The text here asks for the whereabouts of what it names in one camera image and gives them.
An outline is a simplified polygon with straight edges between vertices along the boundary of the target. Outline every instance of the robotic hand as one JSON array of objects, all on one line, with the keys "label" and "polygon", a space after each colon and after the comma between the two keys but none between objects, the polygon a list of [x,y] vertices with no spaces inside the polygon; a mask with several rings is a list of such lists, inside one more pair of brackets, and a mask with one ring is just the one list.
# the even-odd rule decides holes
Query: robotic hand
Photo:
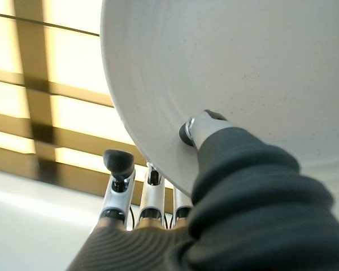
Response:
[{"label": "robotic hand", "polygon": [[133,156],[107,151],[103,210],[68,270],[339,270],[333,198],[294,157],[209,110],[180,138],[197,150],[193,209],[175,190],[175,226],[165,229],[163,177],[149,164],[138,224],[126,231]]}]

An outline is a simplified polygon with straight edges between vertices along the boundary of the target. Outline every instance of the ceiling light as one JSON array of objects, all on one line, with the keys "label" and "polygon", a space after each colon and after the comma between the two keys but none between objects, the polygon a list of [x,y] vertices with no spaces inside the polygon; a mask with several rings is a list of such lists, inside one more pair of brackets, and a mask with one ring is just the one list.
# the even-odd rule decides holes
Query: ceiling light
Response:
[{"label": "ceiling light", "polygon": [[0,132],[0,148],[21,152],[22,154],[34,154],[34,140],[16,135]]},{"label": "ceiling light", "polygon": [[49,81],[109,95],[99,37],[46,27],[45,40]]},{"label": "ceiling light", "polygon": [[102,0],[43,0],[45,22],[93,33],[99,33],[101,8]]},{"label": "ceiling light", "polygon": [[24,87],[0,82],[0,114],[30,118]]},{"label": "ceiling light", "polygon": [[0,17],[0,70],[23,73],[15,20]]},{"label": "ceiling light", "polygon": [[53,126],[134,144],[116,109],[60,95],[50,97]]},{"label": "ceiling light", "polygon": [[12,0],[0,0],[0,14],[15,15],[14,5]]}]

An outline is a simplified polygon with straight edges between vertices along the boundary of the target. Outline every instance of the white bowl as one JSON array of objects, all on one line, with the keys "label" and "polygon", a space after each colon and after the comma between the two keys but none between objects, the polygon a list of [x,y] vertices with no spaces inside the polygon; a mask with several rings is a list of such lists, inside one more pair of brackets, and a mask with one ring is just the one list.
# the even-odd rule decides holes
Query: white bowl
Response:
[{"label": "white bowl", "polygon": [[125,127],[188,195],[178,132],[204,109],[339,183],[339,1],[103,1],[101,42]]}]

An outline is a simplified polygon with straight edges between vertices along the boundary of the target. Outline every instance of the ribbed fabric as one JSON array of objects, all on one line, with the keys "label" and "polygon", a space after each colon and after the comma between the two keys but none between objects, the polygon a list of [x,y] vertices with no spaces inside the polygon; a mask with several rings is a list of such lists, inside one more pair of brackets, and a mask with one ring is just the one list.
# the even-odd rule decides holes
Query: ribbed fabric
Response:
[{"label": "ribbed fabric", "polygon": [[68,270],[165,270],[164,255],[188,240],[186,228],[125,231],[123,227],[102,227],[91,233]]}]

